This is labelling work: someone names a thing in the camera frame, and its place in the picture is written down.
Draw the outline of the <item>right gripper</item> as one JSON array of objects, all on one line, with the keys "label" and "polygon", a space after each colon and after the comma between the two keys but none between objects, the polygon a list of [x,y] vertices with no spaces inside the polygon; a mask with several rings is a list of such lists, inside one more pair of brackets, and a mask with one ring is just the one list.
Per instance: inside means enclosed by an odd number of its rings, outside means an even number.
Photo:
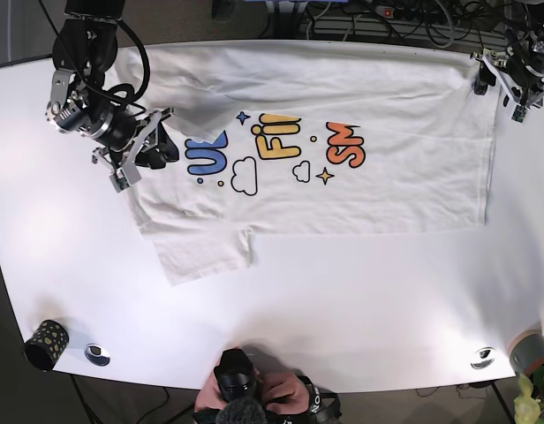
[{"label": "right gripper", "polygon": [[132,160],[134,165],[160,170],[166,163],[178,161],[178,148],[165,130],[162,122],[173,113],[172,108],[154,110],[142,119],[121,108],[109,108],[91,123],[91,139],[101,147],[92,155],[92,163],[103,162],[108,168],[119,168],[124,159],[131,158],[131,150],[142,130],[154,121],[155,115],[160,120],[140,143],[137,155]]}]

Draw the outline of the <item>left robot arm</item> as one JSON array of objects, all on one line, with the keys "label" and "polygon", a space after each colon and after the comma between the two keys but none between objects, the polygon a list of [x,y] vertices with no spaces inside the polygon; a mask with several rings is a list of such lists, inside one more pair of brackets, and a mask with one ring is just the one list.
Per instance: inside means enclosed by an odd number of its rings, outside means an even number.
[{"label": "left robot arm", "polygon": [[504,24],[505,47],[502,50],[483,49],[472,54],[480,68],[472,89],[476,95],[499,83],[505,92],[505,102],[515,103],[515,120],[531,108],[541,108],[544,99],[544,19],[535,17],[532,9],[544,11],[544,1],[522,1],[521,20],[510,19],[487,1],[480,5]]}]

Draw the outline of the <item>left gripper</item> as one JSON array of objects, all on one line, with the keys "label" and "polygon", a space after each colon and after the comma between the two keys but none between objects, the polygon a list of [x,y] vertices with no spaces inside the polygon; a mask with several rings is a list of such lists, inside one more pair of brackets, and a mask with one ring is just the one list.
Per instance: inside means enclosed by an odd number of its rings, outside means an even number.
[{"label": "left gripper", "polygon": [[476,95],[485,95],[497,82],[505,93],[507,101],[524,104],[527,109],[540,109],[544,99],[544,73],[536,71],[515,54],[483,49],[473,52],[470,59],[479,63],[479,71],[473,84]]}]

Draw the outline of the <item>photographer right hand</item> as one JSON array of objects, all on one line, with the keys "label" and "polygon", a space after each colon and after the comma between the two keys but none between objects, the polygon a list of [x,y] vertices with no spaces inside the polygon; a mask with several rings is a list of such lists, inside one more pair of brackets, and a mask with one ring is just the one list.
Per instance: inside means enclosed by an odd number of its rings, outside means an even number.
[{"label": "photographer right hand", "polygon": [[198,413],[207,409],[220,410],[222,408],[223,401],[220,397],[220,390],[215,376],[211,374],[195,399],[194,411]]}]

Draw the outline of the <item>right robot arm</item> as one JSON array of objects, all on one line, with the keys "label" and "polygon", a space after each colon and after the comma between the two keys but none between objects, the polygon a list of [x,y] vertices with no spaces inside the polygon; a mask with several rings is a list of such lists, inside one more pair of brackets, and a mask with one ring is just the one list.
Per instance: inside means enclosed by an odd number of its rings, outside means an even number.
[{"label": "right robot arm", "polygon": [[[69,1],[51,58],[55,66],[47,119],[61,133],[79,133],[99,144],[97,160],[112,170],[125,163],[159,170],[179,159],[176,145],[162,126],[170,110],[148,113],[139,104],[151,77],[147,51],[123,21],[122,1]],[[117,31],[137,47],[143,68],[139,87],[120,83],[104,88],[118,52]]]}]

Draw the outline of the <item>photographer left hand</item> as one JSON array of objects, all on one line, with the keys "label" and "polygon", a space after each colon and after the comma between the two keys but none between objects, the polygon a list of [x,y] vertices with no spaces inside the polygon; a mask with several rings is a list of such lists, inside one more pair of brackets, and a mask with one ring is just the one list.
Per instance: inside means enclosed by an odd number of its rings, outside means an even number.
[{"label": "photographer left hand", "polygon": [[293,373],[268,373],[261,378],[261,404],[277,415],[300,415],[308,412],[310,393]]}]

